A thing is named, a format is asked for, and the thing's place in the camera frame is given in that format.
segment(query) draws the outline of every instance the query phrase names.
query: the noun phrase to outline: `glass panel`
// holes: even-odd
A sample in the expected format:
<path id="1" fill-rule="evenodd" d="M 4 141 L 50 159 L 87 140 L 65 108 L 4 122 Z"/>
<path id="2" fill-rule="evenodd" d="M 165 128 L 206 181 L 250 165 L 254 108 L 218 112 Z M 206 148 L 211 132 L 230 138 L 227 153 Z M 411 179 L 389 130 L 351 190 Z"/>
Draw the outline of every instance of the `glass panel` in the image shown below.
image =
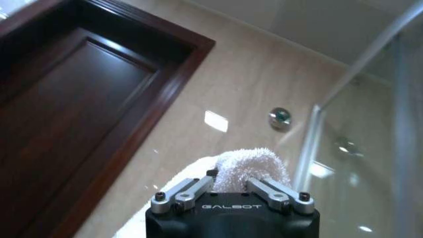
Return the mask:
<path id="1" fill-rule="evenodd" d="M 409 27 L 323 110 L 318 155 L 306 180 L 322 214 L 321 237 L 391 238 L 405 227 L 405 237 L 423 234 L 422 29 L 422 24 Z M 409 88 L 403 97 L 410 115 L 402 121 L 395 115 L 403 109 L 398 83 Z M 406 158 L 397 158 L 398 123 L 411 127 L 406 150 L 413 153 Z"/>
<path id="2" fill-rule="evenodd" d="M 0 0 L 0 21 L 37 0 Z"/>

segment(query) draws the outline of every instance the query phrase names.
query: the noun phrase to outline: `door panel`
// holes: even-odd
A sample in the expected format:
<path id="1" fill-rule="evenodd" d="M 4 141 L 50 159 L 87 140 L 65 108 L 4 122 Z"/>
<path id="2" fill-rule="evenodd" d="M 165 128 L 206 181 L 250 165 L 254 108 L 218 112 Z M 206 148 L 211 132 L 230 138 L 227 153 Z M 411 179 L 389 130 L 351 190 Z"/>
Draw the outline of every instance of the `door panel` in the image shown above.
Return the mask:
<path id="1" fill-rule="evenodd" d="M 2 234 L 71 237 L 214 41 L 113 0 L 34 6 L 0 23 Z"/>

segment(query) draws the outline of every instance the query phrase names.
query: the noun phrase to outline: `dark wooden door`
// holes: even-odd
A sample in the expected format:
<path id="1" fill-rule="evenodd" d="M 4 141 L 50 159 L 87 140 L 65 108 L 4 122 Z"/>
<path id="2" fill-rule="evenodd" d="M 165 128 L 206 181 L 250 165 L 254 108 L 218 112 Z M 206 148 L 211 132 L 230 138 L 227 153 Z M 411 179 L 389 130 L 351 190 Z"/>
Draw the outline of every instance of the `dark wooden door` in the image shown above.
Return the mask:
<path id="1" fill-rule="evenodd" d="M 99 11 L 93 4 L 70 2 L 58 9 L 70 9 L 70 14 L 77 9 Z M 106 3 L 117 4 L 114 10 L 129 7 Z M 177 49 L 177 43 L 163 44 L 173 48 L 167 56 L 159 42 L 146 40 L 149 35 L 135 46 L 131 39 L 123 39 L 125 34 L 97 28 L 101 23 L 82 22 L 79 18 L 38 47 L 25 44 L 30 51 L 0 71 L 4 237 L 73 235 L 175 98 L 185 84 L 178 79 L 195 70 L 193 64 L 185 66 L 194 50 L 175 56 L 174 52 L 187 52 L 183 45 Z M 16 46 L 10 39 L 26 27 L 3 37 L 4 53 L 12 54 L 6 46 Z M 143 32 L 158 38 L 155 31 Z"/>

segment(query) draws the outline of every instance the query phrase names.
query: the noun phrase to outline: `shower door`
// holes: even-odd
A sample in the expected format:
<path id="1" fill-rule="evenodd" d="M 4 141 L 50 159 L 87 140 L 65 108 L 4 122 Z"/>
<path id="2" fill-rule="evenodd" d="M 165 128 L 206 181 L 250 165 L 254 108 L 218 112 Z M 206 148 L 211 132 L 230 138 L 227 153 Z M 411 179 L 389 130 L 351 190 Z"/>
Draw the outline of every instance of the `shower door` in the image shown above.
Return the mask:
<path id="1" fill-rule="evenodd" d="M 382 33 L 315 106 L 294 187 L 321 237 L 423 234 L 423 2 Z"/>

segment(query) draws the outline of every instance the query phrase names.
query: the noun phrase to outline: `towel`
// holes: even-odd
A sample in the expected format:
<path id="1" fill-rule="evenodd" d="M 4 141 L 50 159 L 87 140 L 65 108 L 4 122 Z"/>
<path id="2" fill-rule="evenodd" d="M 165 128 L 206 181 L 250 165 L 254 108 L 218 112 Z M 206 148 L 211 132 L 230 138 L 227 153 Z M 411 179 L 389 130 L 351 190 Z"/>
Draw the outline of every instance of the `towel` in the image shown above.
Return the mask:
<path id="1" fill-rule="evenodd" d="M 214 157 L 205 157 L 190 164 L 171 179 L 161 191 L 170 190 L 186 178 L 202 178 L 207 170 L 219 169 L 214 190 L 217 192 L 242 192 L 250 177 L 271 177 L 282 184 L 290 185 L 290 176 L 281 158 L 267 148 L 225 152 Z M 146 238 L 146 211 L 150 202 L 137 212 L 114 238 Z"/>

